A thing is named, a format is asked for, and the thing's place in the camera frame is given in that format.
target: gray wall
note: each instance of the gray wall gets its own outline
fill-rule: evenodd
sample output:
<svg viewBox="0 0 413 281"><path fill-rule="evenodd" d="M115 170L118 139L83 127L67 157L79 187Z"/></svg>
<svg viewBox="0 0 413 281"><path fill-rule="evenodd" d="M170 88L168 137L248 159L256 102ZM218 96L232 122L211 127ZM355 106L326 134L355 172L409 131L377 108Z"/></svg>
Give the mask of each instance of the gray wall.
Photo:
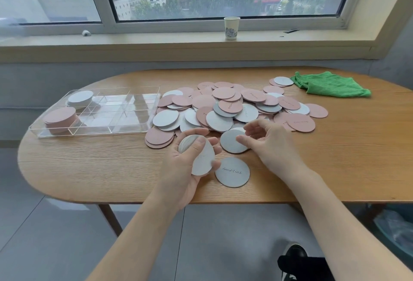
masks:
<svg viewBox="0 0 413 281"><path fill-rule="evenodd" d="M113 75L148 69L285 65L338 68L413 89L413 17L381 60L0 64L0 140L21 139L34 119L68 91Z"/></svg>

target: hand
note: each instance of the hand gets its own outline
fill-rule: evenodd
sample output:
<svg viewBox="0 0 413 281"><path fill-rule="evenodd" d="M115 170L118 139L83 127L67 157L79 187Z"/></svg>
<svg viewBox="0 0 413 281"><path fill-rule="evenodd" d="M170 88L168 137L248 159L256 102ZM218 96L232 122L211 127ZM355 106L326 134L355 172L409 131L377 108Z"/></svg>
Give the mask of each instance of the hand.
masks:
<svg viewBox="0 0 413 281"><path fill-rule="evenodd" d="M209 130L206 128L196 128L182 132L172 143L172 147L167 151L163 158L159 180L156 190L162 199L168 204L173 204L178 209L183 209L190 203L194 197L195 190L199 180L203 176L194 176L192 164L195 158L202 152L205 146L206 138L198 137L195 142L182 154L178 152L179 143L184 137L192 134L207 135ZM222 152L221 146L218 145L218 138L208 138L214 148L215 155ZM217 170L221 166L220 161L212 161L212 170Z"/></svg>
<svg viewBox="0 0 413 281"><path fill-rule="evenodd" d="M266 167L287 185L297 168L306 167L291 133L274 122L256 119L244 126L245 135L236 137L237 142L252 149Z"/></svg>

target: wooden table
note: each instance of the wooden table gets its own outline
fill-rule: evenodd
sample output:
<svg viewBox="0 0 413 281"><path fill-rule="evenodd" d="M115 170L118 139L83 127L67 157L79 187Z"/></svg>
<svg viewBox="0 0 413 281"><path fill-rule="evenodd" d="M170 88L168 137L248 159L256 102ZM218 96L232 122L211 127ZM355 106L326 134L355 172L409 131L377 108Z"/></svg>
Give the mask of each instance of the wooden table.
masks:
<svg viewBox="0 0 413 281"><path fill-rule="evenodd" d="M229 81L262 89L276 76L325 70L354 77L373 95L333 98L306 94L295 85L284 88L287 96L319 104L330 113L325 119L314 119L314 132L292 133L302 158L341 201L413 202L413 95L411 90L387 81L316 67L188 69L132 72L85 88L159 85L164 93L181 86L196 88L202 81ZM35 189L59 200L100 204L108 218L113 216L108 203L141 203L157 181L167 148L148 148L144 137L124 134L37 139L28 131L18 150L18 164ZM223 152L218 158L227 156L234 155ZM251 150L235 156L251 169L247 184L230 189L209 174L201 179L192 203L296 201Z"/></svg>

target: clear plastic organizer box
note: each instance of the clear plastic organizer box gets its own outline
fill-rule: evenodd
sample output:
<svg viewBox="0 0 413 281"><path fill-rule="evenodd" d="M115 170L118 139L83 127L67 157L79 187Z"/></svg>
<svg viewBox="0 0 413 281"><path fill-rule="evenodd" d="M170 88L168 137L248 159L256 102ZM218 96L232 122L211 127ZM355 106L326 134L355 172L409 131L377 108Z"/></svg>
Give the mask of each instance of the clear plastic organizer box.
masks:
<svg viewBox="0 0 413 281"><path fill-rule="evenodd" d="M92 91L93 98L87 106L76 109L77 120L70 127L54 128L52 132L46 128L43 118L65 107L69 96L84 90ZM38 138L146 132L152 126L160 97L159 86L73 90L38 117L29 129Z"/></svg>

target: tile floor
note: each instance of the tile floor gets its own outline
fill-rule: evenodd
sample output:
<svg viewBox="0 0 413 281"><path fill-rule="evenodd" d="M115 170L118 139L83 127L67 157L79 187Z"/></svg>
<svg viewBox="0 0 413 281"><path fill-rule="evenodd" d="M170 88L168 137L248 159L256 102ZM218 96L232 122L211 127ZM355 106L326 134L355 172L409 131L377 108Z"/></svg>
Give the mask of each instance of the tile floor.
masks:
<svg viewBox="0 0 413 281"><path fill-rule="evenodd" d="M33 190L16 149L0 148L0 279L84 280L115 241L95 205L61 202ZM113 205L125 227L139 205ZM151 281L280 280L288 241L322 256L307 221L288 205L189 205L163 242Z"/></svg>

